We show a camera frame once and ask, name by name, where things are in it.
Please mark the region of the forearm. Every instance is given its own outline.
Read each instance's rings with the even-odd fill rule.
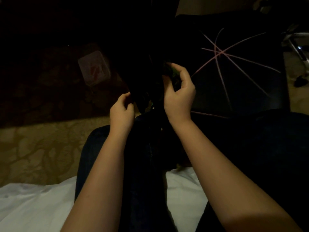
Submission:
[[[252,226],[250,229],[255,230],[270,229],[271,226],[276,229],[280,227],[283,230],[298,229],[293,219],[233,165],[192,121],[173,125],[173,128],[183,144],[211,206],[225,229],[241,230],[237,221],[244,225],[244,220],[250,220],[249,226]],[[259,220],[256,224],[252,221],[252,218],[256,217],[282,220],[279,219],[279,224],[271,221],[263,225]]]
[[[66,231],[117,231],[126,136],[110,133],[63,225]]]

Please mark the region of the hand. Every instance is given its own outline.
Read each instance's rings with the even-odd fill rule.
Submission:
[[[164,82],[164,110],[172,126],[191,120],[191,106],[195,97],[195,86],[188,71],[175,63],[171,64],[180,72],[181,88],[174,91],[168,76],[162,76]]]
[[[126,108],[126,102],[128,102],[130,95],[130,92],[122,94],[110,109],[110,134],[123,134],[126,137],[129,135],[135,118],[134,105],[129,103]]]

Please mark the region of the dark blue jeans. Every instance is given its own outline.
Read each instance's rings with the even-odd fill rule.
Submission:
[[[245,175],[308,230],[309,117],[269,111],[235,119],[192,116],[205,135]],[[119,231],[176,231],[169,216],[156,148],[160,124],[154,113],[138,117],[125,148],[124,188]],[[79,163],[75,198],[109,133],[88,137]],[[223,230],[207,204],[197,231]]]

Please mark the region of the white fabric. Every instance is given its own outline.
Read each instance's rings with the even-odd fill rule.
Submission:
[[[193,168],[166,174],[167,204],[179,232],[195,231],[207,198]],[[76,177],[60,184],[0,188],[0,231],[59,232],[74,203]]]

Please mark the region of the person's left hand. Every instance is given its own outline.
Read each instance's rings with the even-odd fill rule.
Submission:
[[[111,134],[123,134],[128,136],[134,123],[135,112],[134,105],[129,103],[126,107],[126,102],[130,97],[130,92],[122,94],[118,101],[110,109],[111,118]]]

